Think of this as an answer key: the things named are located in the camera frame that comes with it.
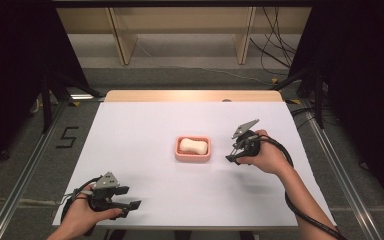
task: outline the floor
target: floor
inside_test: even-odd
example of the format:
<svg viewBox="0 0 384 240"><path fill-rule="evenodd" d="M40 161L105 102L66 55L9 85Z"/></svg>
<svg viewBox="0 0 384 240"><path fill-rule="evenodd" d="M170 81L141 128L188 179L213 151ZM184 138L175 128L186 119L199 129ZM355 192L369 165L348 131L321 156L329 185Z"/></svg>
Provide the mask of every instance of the floor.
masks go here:
<svg viewBox="0 0 384 240"><path fill-rule="evenodd" d="M188 82L190 76L202 78L199 79L202 83L214 80L215 83L208 88L222 88L217 79L223 79L231 81L232 84L243 83L249 89L267 89L272 81L284 79L284 74L288 72L287 67L273 58L267 55L261 57L261 51L253 44L249 46L246 64L239 65L230 35L140 35L133 58L127 66L119 64L111 35L69 37L90 85L103 92L115 88L128 89L129 86L164 88ZM252 39L260 47L266 42L264 36L252 36ZM296 48L299 39L299 35L284 36L284 40L293 48ZM280 61L287 62L279 48L268 44L266 50ZM158 81L153 79L154 75L159 76ZM299 82L296 82L283 89L281 94L284 99L297 100L295 90L298 85ZM302 100L301 104L288 104L288 107L291 111L296 110L304 104L311 104L311 101L310 97ZM88 129L99 107L97 100L80 101L80 107L73 104L61 107L55 99L53 102L54 112L61 111L61 114L55 118L57 124L49 139L43 139L41 134L43 117L39 108L39 112L32 113L32 117L26 121L13 140L8 149L11 158L0 161L1 210L8 196L14 195L14 186L18 186L17 181L24 173L25 166L29 165L32 153L38 151L37 143L45 143L45 148L39 151L37 156L40 161L31 167L32 174L24 188L19 191L20 201L15 203L16 208L2 239L44 239L54 230L51 222L57 209L56 203L66 190L71 172L87 138ZM351 191L357 193L358 199L363 203L363 210L369 213L374 222L374 230L369 229L367 233L364 227L366 223L359 222L361 218L355 214L356 209L350 204L338 176L332 170L331 160L326 156L327 150L321 147L323 137L318 137L320 131L317 131L317 124L311 119L310 113L303 113L295 118L295 122L314 176L329 208L348 239L384 239L384 192L370 172L358 165L361 160L358 151L328 108L328 102L325 104L323 116L326 128L321 134L327 136L327 141L333 146L337 158L346 169L346 176L352 184ZM61 140L61 136L70 126L79 128L76 131L74 147L58 148L66 144ZM378 232L378 235L370 236L372 232ZM107 233L106 229L97 228L88 239L107 239ZM299 239L299 234L296 229L270 229L254 231L254 238ZM171 231L128 231L124 239L162 240L174 239L174 235ZM192 234L192 239L233 240L239 239L239 234L234 231L197 231Z"/></svg>

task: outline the white table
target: white table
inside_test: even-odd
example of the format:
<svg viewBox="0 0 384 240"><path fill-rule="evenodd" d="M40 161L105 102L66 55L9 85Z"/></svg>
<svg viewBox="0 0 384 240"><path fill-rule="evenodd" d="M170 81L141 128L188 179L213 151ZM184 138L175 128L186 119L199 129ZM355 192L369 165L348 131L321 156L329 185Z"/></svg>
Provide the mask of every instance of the white table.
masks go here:
<svg viewBox="0 0 384 240"><path fill-rule="evenodd" d="M301 139L283 102L104 102L101 103L73 172L67 193L113 172L126 195L113 201L142 200L128 217L98 225L120 229L258 230L297 226L274 175L225 159L236 127L260 119L288 149L304 183L333 221L315 182ZM212 156L206 163L175 159L180 135L206 135ZM54 225L60 224L62 207Z"/></svg>

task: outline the forearm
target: forearm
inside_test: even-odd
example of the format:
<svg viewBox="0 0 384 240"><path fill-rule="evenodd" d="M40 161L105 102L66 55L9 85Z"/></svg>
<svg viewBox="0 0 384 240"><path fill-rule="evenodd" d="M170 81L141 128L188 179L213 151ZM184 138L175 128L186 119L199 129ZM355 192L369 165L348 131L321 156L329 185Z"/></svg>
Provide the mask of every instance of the forearm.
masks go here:
<svg viewBox="0 0 384 240"><path fill-rule="evenodd" d="M292 167L285 168L278 174L278 177L285 187L289 199L297 209L329 228L335 229L335 226L314 200L295 169ZM297 222L300 226L302 239L334 239L329 234L316 228L298 216Z"/></svg>

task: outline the person's right hand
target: person's right hand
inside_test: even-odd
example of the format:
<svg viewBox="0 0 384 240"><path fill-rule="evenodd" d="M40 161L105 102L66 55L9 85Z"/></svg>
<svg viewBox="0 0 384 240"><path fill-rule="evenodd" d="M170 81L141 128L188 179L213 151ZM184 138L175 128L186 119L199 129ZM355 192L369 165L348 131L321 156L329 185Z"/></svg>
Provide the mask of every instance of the person's right hand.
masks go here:
<svg viewBox="0 0 384 240"><path fill-rule="evenodd" d="M255 131L256 134L266 138L266 130ZM255 157L241 157L237 159L241 164L252 164L266 173L279 175L281 171L291 168L283 153L273 144L261 142L260 152Z"/></svg>

